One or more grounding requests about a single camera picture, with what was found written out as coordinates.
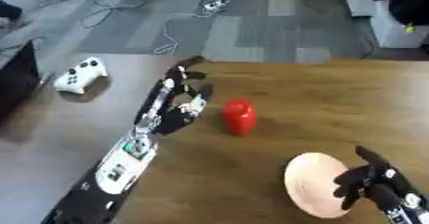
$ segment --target extension cord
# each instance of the extension cord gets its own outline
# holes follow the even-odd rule
[[[206,12],[218,12],[220,9],[226,7],[228,2],[229,0],[216,0],[213,3],[205,4],[203,7]]]

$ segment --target red fruit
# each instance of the red fruit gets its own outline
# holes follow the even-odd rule
[[[247,100],[233,99],[221,111],[222,121],[234,135],[244,135],[255,125],[255,108]]]

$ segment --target black cable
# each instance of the black cable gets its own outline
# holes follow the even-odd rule
[[[368,43],[370,43],[370,49],[363,54],[359,59],[366,59],[368,56],[370,56],[374,51],[375,51],[375,46],[373,45],[373,43],[366,37],[364,37]]]
[[[115,6],[114,7],[112,5],[101,3],[99,0],[92,0],[94,5],[99,6],[99,7],[103,7],[103,9],[94,11],[94,12],[88,14],[87,16],[85,16],[83,19],[80,20],[80,25],[84,29],[92,29],[92,28],[99,26],[101,23],[103,23],[105,20],[107,20],[107,18],[110,17],[110,15],[112,15],[112,13],[114,11],[140,9],[143,6],[145,6],[147,3],[147,0],[119,0],[119,1],[137,1],[139,3],[137,5],[134,5],[134,6]],[[96,22],[94,24],[86,24],[86,21],[89,18],[93,17],[94,15],[101,14],[101,13],[105,13],[105,15],[98,22]]]
[[[48,38],[46,36],[36,36],[31,38],[29,41],[34,42],[35,47],[37,47],[37,45],[35,44],[36,40],[43,40],[43,41],[47,41]],[[7,51],[12,51],[12,50],[16,50],[16,49],[21,49],[22,47],[24,47],[24,45],[26,45],[26,43],[24,44],[15,44],[15,45],[11,45],[11,46],[6,46],[6,47],[0,47],[0,55],[1,56],[6,56],[6,57],[11,57],[11,55],[5,54],[5,52]],[[40,47],[39,48],[34,48],[35,51],[40,51]]]

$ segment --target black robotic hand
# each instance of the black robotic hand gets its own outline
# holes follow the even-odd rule
[[[356,154],[369,164],[359,168],[353,168],[335,178],[334,182],[340,185],[335,191],[336,197],[345,197],[342,208],[347,210],[362,196],[368,197],[382,207],[391,205],[396,199],[405,201],[409,206],[425,205],[425,198],[413,187],[405,176],[394,168],[386,159],[362,146],[356,147]],[[383,185],[383,189],[389,192],[374,195]]]
[[[157,121],[151,133],[170,134],[190,123],[199,116],[213,93],[211,84],[204,84],[197,91],[187,80],[202,80],[207,75],[200,72],[187,71],[195,64],[204,61],[202,56],[194,56],[180,61],[171,67],[163,78],[159,79],[150,91],[145,103],[136,115],[136,126],[147,126],[147,116],[150,121]],[[188,94],[192,101],[172,107],[172,101],[181,94]]]

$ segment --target robotic arm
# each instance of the robotic arm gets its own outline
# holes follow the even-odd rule
[[[340,187],[334,196],[344,197],[348,210],[360,198],[371,199],[392,224],[429,224],[427,199],[387,160],[362,146],[356,153],[368,162],[335,178]]]
[[[213,92],[211,84],[196,91],[185,81],[205,74],[187,69],[204,59],[180,61],[159,79],[134,120],[133,128],[57,203],[42,224],[110,223],[147,165],[156,155],[155,134],[168,135],[194,122]],[[192,100],[171,108],[183,93]]]

